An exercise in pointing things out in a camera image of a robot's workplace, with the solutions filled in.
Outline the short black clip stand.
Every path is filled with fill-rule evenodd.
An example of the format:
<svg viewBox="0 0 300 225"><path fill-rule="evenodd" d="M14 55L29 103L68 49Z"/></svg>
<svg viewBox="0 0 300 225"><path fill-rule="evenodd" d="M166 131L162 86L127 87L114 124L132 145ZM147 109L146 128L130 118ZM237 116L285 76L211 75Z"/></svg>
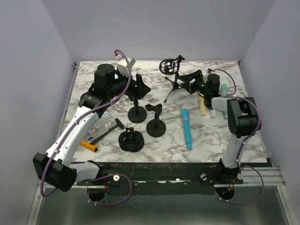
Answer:
<svg viewBox="0 0 300 225"><path fill-rule="evenodd" d="M153 111L155 113L154 119L150 120L147 123L146 131L152 137L161 137L166 132L166 125L165 123L159 118L162 113L162 104L158 105L151 105L147 104L145 106L147 111Z"/></svg>

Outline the black shock-mount round stand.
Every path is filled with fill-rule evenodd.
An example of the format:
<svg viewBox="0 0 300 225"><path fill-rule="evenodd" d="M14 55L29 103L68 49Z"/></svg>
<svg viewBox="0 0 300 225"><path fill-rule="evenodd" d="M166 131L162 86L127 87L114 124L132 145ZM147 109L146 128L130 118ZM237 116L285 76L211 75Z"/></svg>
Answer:
<svg viewBox="0 0 300 225"><path fill-rule="evenodd" d="M119 146L123 151L139 152L144 147L144 137L141 132L134 130L133 127L125 128L119 135Z"/></svg>

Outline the tall black clip stand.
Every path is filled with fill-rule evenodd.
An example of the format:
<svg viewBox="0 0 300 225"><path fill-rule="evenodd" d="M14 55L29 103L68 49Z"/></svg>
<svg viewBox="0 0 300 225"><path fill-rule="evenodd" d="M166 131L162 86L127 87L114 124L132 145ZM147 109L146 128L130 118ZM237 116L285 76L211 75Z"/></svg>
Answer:
<svg viewBox="0 0 300 225"><path fill-rule="evenodd" d="M142 123L146 120L147 112L143 107L139 106L138 104L139 94L137 91L133 93L133 97L134 106L128 111L128 119L135 124Z"/></svg>

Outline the white microphone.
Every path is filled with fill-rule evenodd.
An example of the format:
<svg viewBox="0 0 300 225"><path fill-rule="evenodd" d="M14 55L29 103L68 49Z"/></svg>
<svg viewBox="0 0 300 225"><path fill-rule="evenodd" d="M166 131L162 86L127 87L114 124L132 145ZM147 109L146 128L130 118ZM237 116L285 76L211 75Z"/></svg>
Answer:
<svg viewBox="0 0 300 225"><path fill-rule="evenodd" d="M213 118L216 118L216 110L210 110L210 117L213 119Z"/></svg>

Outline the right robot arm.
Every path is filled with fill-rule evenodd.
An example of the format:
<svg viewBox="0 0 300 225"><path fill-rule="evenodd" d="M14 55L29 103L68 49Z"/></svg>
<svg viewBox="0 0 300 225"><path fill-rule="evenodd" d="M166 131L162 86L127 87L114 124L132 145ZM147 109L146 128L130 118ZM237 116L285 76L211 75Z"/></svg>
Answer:
<svg viewBox="0 0 300 225"><path fill-rule="evenodd" d="M233 178L230 169L240 166L240 159L248 140L261 128L261 118L255 100L252 97L236 96L235 92L221 95L220 76L215 73L208 74L204 79L202 71L197 70L177 78L182 81L180 86L190 94L202 94L206 108L227 113L231 137L221 158L224 167L215 173L217 181L225 184Z"/></svg>

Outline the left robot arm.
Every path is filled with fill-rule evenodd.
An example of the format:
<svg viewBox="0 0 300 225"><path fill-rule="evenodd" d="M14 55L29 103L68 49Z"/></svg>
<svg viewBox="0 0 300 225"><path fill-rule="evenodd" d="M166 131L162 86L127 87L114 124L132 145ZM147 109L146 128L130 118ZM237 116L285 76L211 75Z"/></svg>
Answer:
<svg viewBox="0 0 300 225"><path fill-rule="evenodd" d="M151 91L142 76L131 76L127 66L98 65L94 82L80 97L76 112L54 144L44 153L36 153L33 164L41 183L48 183L60 191L68 191L75 182L89 180L93 185L103 182L104 174L93 162L72 166L73 156L87 132L104 112L127 95L130 101L142 99Z"/></svg>

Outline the beige microphone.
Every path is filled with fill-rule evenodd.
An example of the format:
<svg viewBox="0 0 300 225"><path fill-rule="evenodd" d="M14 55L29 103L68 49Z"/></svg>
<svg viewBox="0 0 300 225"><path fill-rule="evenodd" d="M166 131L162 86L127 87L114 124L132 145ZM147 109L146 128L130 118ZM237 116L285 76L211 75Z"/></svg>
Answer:
<svg viewBox="0 0 300 225"><path fill-rule="evenodd" d="M201 116L206 116L206 106L204 104L204 97L200 92L197 92L198 98L199 98L199 108L200 108L200 114Z"/></svg>

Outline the mint green microphone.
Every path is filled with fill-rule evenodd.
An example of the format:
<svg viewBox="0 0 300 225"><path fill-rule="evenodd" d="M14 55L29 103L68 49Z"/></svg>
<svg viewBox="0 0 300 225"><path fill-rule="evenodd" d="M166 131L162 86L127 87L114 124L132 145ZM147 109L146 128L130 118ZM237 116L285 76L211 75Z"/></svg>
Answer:
<svg viewBox="0 0 300 225"><path fill-rule="evenodd" d="M229 92L229 89L228 89L227 84L225 84L225 83L221 84L221 85L220 85L220 89L219 89L219 94L220 94L221 96L225 96L225 95L228 94L228 92ZM227 119L228 119L228 114L227 114L227 112L222 111L222 115L223 115L224 120L227 120Z"/></svg>

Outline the blue microphone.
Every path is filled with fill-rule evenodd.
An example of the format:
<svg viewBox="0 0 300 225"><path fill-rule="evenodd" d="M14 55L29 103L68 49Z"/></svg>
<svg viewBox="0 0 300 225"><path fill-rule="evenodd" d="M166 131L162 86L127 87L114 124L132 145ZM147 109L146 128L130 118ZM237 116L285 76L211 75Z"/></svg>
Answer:
<svg viewBox="0 0 300 225"><path fill-rule="evenodd" d="M192 150L192 136L189 123L189 112L186 108L181 109L181 119L183 123L183 133L185 138L185 143L188 150Z"/></svg>

